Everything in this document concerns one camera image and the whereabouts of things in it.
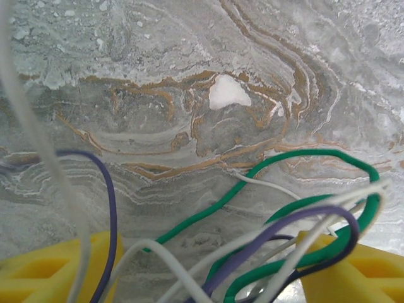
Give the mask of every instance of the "white patch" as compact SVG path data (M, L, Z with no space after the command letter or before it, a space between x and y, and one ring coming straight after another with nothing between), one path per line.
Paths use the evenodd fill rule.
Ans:
M227 74L219 75L209 89L209 107L211 110L218 110L230 104L251 106L251 99L232 77Z

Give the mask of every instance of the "cable bundle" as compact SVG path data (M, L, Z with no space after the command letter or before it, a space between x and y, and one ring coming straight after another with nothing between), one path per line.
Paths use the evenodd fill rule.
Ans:
M32 145L36 148L39 156L49 169L51 176L59 185L64 200L71 207L72 216L78 227L78 235L81 239L80 267L72 289L69 293L69 303L76 302L77 296L81 290L81 284L83 283L86 275L91 250L90 233L88 231L88 226L85 223L86 220L84 219L84 214L81 212L79 200L76 198L74 189L72 188L62 170L62 167L57 161L56 155L60 157L66 155L81 155L88 157L99 167L107 183L110 203L109 255L104 273L90 303L98 303L105 300L110 288L113 286L115 280L119 277L125 264L137 251L141 249L146 252L154 251L157 253L166 262L167 266L172 270L179 280L162 298L157 301L157 303L170 303L170 300L181 289L182 286L184 286L191 294L191 298L188 298L186 301L187 303L195 301L198 303L212 303L210 297L213 291L246 259L254 254L265 242L286 239L288 242L280 246L278 249L275 249L273 252L270 252L265 259L260 260L257 264L258 267L235 279L227 290L224 298L224 303L233 303L235 302L235 296L242 288L261 280L260 285L264 286L264 290L261 292L261 289L259 289L257 292L252 292L251 296L246 300L243 300L243 302L272 302L282 291L282 289L284 289L292 281L315 271L327 268L348 256L354 249L359 237L363 235L374 223L377 214L381 211L383 203L386 199L384 190L386 186L389 185L389 181L380 181L377 170L371 165L356 158L350 157L338 150L307 149L290 151L266 159L257 166L253 167L246 176L235 174L235 176L239 177L241 181L238 182L220 201L206 210L201 211L200 213L197 213L181 222L178 226L174 227L172 230L162 235L155 241L150 239L142 239L138 241L125 253L121 261L116 264L116 267L113 269L117 246L117 213L112 178L110 177L105 165L95 155L92 155L86 151L74 150L57 151L55 153L52 145L44 136L43 129L29 106L29 102L23 92L21 84L18 81L17 73L13 66L11 47L8 41L9 16L11 16L10 2L6 0L1 1L1 81L9 100L14 107L19 122L23 126L23 129L28 133L32 141ZM281 188L280 186L251 179L261 169L269 166L270 164L288 158L302 156L333 156L339 158L346 163L367 172L369 174L370 184L366 187L338 196L321 195L300 199L300 197L297 195ZM210 216L212 213L226 205L226 203L228 203L247 184L247 182L259 183L281 189L282 191L293 196L295 199L297 199L297 201L290 203L281 210L278 210L260 229L248 232L245 235L220 247L216 251L207 255L189 271L186 271L180 262L178 262L178 260L176 260L175 257L168 250L166 250L162 244L175 237L190 225ZM361 208L364 208L364 210L361 216L356 220L351 212L356 212ZM322 218L320 222L315 224L314 228L309 232L307 237L302 241L302 243L300 243L300 245L296 247L295 251L293 251L287 259L263 265L267 259L272 258L274 255L288 246L295 244L295 238L287 235L277 234L282 228L292 222L295 222L296 220L319 215L326 216ZM337 230L336 232L330 230L330 233L335 233L338 238L327 247L305 255L309 246L316 240L320 233L339 220L338 217L343 217L348 222L348 226ZM206 266L209 266L212 263L213 265L205 283L202 286L198 285L192 276L205 269ZM295 270L296 268L303 267L305 267L304 270Z

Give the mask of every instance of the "yellow plastic object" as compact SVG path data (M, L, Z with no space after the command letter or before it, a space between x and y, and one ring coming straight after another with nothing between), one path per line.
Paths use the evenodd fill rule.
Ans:
M91 260L77 303L89 303L98 285L109 250L109 232L92 235ZM118 237L115 264L122 258ZM78 270L78 239L0 261L0 303L66 303ZM112 303L116 284L106 303Z
M298 243L307 232L300 232ZM311 251L335 240L321 235ZM404 303L404 257L357 244L338 264L301 279L307 303Z

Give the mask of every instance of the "marble surface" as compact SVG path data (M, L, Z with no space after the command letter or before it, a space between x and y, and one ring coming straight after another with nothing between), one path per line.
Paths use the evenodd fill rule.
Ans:
M17 1L10 23L21 80L55 146L91 150L110 169L126 246L220 199L237 182L232 169L296 148L338 148L392 178L386 209L362 243L404 254L403 10L393 0L27 0ZM251 106L210 109L210 88L224 74ZM5 258L71 239L74 227L1 96ZM92 231L107 229L101 173L81 158L62 162ZM301 196L367 180L326 157L287 160L259 177ZM189 268L289 202L248 185L166 246ZM139 253L116 302L155 302L174 281L156 256ZM277 302L304 302L301 288Z

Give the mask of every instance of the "purple wire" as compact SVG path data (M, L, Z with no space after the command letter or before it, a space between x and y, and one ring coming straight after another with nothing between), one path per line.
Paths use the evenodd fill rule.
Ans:
M105 183L107 185L108 199L109 199L109 214L110 214L110 238L109 238L109 251L108 258L105 264L104 272L102 273L101 279L94 291L93 297L90 303L98 303L104 292L105 287L108 284L109 278L111 276L112 269L114 267L116 249L117 249L117 238L118 238L118 222L117 222L117 211L116 211L116 197L114 191L114 183L108 172L107 167L102 163L102 161L94 154L88 151L82 150L58 150L56 155L59 157L68 155L79 155L89 158L101 171Z
M279 230L294 223L295 221L301 220L306 217L313 217L315 215L338 215L344 217L351 227L351 233L359 234L359 226L355 217L347 210L337 207L337 206L317 206L308 208L301 211L296 211L279 221L275 222L273 225L269 226L264 232L259 234L257 238L251 241L243 250L234 254L230 257L222 267L214 274L214 276L209 279L203 286L202 289L209 295L233 272L235 271L245 260L252 256L268 239L272 238ZM194 303L192 298L188 298L186 303Z

